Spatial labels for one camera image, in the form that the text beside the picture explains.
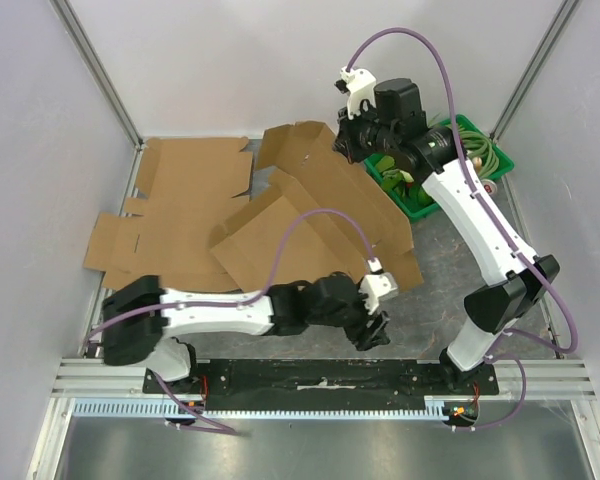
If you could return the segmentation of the brown cardboard box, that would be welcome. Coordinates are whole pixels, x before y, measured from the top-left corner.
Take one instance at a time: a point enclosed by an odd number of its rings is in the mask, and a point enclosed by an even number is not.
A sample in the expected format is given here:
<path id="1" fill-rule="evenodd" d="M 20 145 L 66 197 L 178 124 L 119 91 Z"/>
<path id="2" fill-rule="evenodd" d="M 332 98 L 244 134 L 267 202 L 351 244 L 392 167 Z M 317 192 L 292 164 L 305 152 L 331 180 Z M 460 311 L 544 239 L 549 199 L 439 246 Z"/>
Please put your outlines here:
<path id="1" fill-rule="evenodd" d="M 409 220 L 361 165 L 332 150 L 334 138 L 315 121 L 265 131 L 256 167 L 272 170 L 268 188 L 211 234 L 211 253 L 240 289 L 333 272 L 360 280 L 371 257 L 400 291 L 422 283 Z"/>

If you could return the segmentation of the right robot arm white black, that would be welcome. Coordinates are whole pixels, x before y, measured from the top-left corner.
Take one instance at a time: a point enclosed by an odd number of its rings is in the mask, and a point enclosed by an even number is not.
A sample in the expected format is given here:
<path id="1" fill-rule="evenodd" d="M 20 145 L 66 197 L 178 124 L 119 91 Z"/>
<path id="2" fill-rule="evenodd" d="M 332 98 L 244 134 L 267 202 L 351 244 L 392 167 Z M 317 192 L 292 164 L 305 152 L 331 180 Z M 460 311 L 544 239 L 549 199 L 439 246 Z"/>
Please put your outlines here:
<path id="1" fill-rule="evenodd" d="M 489 197 L 464 147 L 448 125 L 428 126 L 417 85 L 406 78 L 377 82 L 366 70 L 335 83 L 347 97 L 333 144 L 351 163 L 391 157 L 446 213 L 473 254 L 484 284 L 464 299 L 467 319 L 440 355 L 438 381 L 463 392 L 503 331 L 544 295 L 560 266 L 522 240 Z"/>

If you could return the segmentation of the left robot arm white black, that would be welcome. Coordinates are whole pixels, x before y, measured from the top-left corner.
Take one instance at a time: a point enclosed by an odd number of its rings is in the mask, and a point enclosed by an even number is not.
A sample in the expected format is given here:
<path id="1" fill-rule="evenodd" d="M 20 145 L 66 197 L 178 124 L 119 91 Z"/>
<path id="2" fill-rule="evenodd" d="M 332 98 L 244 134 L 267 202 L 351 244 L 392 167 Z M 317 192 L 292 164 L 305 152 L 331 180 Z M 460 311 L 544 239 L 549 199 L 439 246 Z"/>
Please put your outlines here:
<path id="1" fill-rule="evenodd" d="M 192 345 L 183 337 L 208 333 L 295 336 L 309 327 L 343 329 L 359 351 L 386 345 L 388 316 L 381 303 L 398 292 L 384 271 L 354 282 L 334 272 L 314 282 L 278 284 L 266 291 L 210 294 L 166 288 L 143 276 L 103 301 L 101 337 L 107 366 L 140 365 L 178 393 L 199 382 Z"/>

